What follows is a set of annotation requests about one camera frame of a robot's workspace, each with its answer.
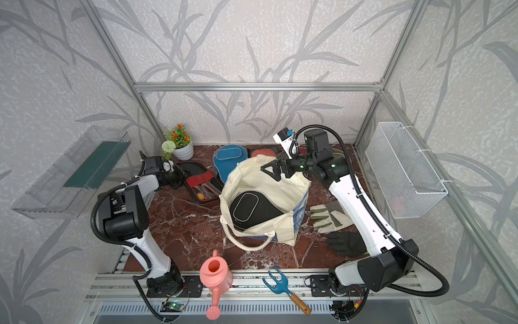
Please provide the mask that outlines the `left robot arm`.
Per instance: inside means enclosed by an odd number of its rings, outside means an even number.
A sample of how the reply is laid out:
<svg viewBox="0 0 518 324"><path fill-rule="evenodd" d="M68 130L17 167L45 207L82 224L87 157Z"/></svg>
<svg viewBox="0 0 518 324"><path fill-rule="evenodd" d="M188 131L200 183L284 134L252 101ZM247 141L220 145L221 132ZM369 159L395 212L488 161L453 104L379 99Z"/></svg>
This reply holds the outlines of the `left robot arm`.
<svg viewBox="0 0 518 324"><path fill-rule="evenodd" d="M162 187L179 188L186 173L162 156L139 154L142 164L138 175L99 194L90 226L98 239L128 250L144 269L144 278L182 284L178 267L152 237L145 199Z"/></svg>

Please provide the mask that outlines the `cream canvas tote bag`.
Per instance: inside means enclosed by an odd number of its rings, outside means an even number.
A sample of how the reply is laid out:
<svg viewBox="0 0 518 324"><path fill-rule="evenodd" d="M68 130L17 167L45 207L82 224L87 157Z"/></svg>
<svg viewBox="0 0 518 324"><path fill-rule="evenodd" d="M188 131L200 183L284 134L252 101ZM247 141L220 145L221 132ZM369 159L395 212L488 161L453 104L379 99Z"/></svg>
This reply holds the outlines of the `cream canvas tote bag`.
<svg viewBox="0 0 518 324"><path fill-rule="evenodd" d="M260 169L270 162L276 162L275 158L259 155L238 163L219 196L225 235L243 251L260 251L270 242L294 246L304 219L311 182L300 174L291 178L282 175L277 181ZM265 196L281 214L239 231L237 222L232 220L231 203L239 201L240 194L251 191Z"/></svg>

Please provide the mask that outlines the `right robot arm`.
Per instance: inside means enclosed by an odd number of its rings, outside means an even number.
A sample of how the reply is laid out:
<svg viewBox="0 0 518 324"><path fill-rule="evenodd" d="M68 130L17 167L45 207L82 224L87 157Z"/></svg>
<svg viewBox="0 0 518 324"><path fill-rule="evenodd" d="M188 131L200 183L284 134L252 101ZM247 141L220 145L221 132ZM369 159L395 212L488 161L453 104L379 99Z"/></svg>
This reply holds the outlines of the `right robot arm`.
<svg viewBox="0 0 518 324"><path fill-rule="evenodd" d="M413 240L404 240L384 220L355 175L349 154L333 155L330 135L340 146L345 145L341 137L327 126L309 125L298 132L283 128L273 136L274 141L283 147L283 153L260 169L276 181L291 178L297 172L313 175L351 217L369 256L333 268L331 280L340 286L363 284L374 292L391 288L427 298L446 294L450 288L446 277L419 258L419 248ZM395 281L407 275L415 264L433 274L441 287L419 291L396 285Z"/></svg>

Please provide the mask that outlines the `black paddle case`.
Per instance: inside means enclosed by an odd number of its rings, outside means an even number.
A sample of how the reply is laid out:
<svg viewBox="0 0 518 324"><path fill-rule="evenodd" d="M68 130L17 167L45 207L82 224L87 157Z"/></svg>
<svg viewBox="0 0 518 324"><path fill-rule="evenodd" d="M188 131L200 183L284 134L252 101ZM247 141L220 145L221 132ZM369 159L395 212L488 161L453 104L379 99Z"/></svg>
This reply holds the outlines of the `black paddle case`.
<svg viewBox="0 0 518 324"><path fill-rule="evenodd" d="M283 215L264 194L256 191L239 194L231 202L229 210L233 226L240 232Z"/></svg>

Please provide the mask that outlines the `clear case red paddle set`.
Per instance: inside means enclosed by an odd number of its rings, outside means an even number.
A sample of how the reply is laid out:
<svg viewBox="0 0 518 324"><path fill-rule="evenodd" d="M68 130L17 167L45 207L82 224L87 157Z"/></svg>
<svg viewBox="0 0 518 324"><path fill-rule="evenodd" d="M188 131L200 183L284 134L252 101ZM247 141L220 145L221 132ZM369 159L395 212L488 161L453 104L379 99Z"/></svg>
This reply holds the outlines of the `clear case red paddle set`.
<svg viewBox="0 0 518 324"><path fill-rule="evenodd" d="M264 155L267 157L276 157L278 153L279 150L276 147L257 147L254 149L250 149L249 157L256 157L259 155Z"/></svg>

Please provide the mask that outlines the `blue paddle case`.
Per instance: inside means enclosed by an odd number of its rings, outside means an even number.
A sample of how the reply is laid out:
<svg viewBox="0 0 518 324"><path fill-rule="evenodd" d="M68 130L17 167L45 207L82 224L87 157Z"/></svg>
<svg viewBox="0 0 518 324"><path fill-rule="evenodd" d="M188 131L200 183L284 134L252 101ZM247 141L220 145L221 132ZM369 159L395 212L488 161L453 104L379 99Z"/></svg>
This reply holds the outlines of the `blue paddle case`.
<svg viewBox="0 0 518 324"><path fill-rule="evenodd" d="M217 168L222 183L227 181L229 174L238 163L246 159L248 159L248 151L240 145L229 144L218 148L213 154L213 164Z"/></svg>

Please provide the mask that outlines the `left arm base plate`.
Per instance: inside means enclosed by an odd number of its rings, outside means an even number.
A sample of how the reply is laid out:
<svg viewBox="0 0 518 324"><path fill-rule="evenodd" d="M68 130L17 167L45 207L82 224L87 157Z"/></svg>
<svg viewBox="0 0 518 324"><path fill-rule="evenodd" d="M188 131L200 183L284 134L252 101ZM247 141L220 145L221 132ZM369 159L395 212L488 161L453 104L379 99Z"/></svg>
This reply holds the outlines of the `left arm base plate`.
<svg viewBox="0 0 518 324"><path fill-rule="evenodd" d="M203 284L198 275L187 275L180 279L169 275L148 278L146 286L148 288L146 296L149 298L200 298L203 289Z"/></svg>

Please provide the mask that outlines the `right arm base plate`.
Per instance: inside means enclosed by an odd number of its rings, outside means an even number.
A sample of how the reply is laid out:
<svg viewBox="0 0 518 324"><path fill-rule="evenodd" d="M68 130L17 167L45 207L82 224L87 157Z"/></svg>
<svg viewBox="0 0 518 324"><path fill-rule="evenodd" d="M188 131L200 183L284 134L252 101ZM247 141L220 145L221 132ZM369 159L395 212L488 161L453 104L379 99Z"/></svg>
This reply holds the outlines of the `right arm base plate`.
<svg viewBox="0 0 518 324"><path fill-rule="evenodd" d="M310 275L304 279L312 297L346 297L362 299L367 291L364 285L343 286L331 275Z"/></svg>

